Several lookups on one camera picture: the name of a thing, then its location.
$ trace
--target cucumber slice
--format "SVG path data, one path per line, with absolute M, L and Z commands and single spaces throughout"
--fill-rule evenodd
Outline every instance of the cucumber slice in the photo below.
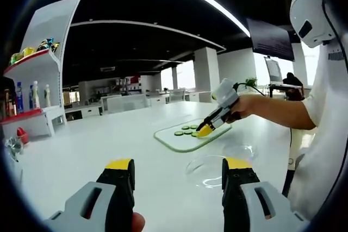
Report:
M 183 134 L 184 134 L 184 132 L 181 131 L 181 130 L 176 131 L 176 132 L 174 133 L 175 136 L 181 136 L 181 135 L 183 135 Z

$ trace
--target person's hand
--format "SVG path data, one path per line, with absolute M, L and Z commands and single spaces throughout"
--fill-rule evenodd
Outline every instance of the person's hand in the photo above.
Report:
M 257 97 L 258 95 L 241 95 L 238 102 L 231 108 L 231 117 L 226 122 L 232 123 L 237 120 L 233 117 L 235 112 L 238 112 L 242 119 L 250 116 Z
M 145 226 L 145 219 L 139 213 L 133 213 L 132 232 L 141 232 Z

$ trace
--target white shirt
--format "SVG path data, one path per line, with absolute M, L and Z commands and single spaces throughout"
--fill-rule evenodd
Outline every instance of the white shirt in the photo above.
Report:
M 337 178 L 348 138 L 348 71 L 340 50 L 336 41 L 320 47 L 314 85 L 303 101 L 318 131 L 296 169 L 288 198 L 291 208 L 309 220 Z

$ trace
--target red shelf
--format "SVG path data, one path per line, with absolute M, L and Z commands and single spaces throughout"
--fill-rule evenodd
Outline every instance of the red shelf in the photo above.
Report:
M 31 110 L 31 111 L 26 111 L 22 114 L 17 114 L 16 116 L 8 117 L 8 118 L 2 120 L 1 123 L 9 123 L 9 122 L 24 120 L 26 118 L 40 115 L 40 114 L 42 114 L 42 112 L 43 112 L 43 110 L 41 108 Z
M 6 74 L 7 72 L 11 71 L 13 68 L 15 68 L 16 66 L 22 64 L 23 62 L 26 62 L 34 57 L 38 57 L 39 55 L 42 55 L 42 54 L 47 54 L 49 52 L 49 49 L 44 49 L 44 50 L 41 50 L 41 51 L 38 51 L 36 53 L 33 53 L 31 55 L 28 55 L 24 58 L 22 58 L 21 60 L 19 60 L 18 62 L 14 63 L 13 65 L 7 67 L 4 71 L 4 74 Z

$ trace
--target cutting board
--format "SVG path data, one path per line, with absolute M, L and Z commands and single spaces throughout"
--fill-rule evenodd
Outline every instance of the cutting board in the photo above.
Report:
M 196 119 L 189 122 L 183 122 L 179 125 L 175 125 L 163 130 L 159 130 L 154 133 L 154 138 L 160 141 L 163 145 L 171 149 L 175 152 L 193 152 L 202 146 L 208 144 L 210 141 L 213 141 L 220 137 L 225 132 L 229 131 L 231 129 L 231 125 L 224 123 L 219 128 L 215 129 L 212 133 L 210 133 L 206 137 L 192 137 L 191 135 L 181 135 L 181 136 L 175 136 L 174 133 L 176 131 L 185 131 L 182 130 L 181 127 L 183 126 L 191 126 L 191 125 L 200 125 L 200 123 L 203 121 L 203 119 Z

